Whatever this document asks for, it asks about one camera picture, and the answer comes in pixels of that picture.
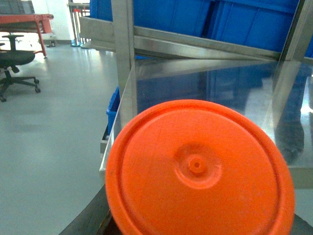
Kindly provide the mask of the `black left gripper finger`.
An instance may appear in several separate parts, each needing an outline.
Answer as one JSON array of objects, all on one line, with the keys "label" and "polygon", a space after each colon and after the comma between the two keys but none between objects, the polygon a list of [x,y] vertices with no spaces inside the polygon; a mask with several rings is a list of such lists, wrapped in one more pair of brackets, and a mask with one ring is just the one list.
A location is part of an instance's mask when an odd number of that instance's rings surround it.
[{"label": "black left gripper finger", "polygon": [[60,232],[60,235],[103,235],[111,219],[106,189],[102,186],[79,215]]}]

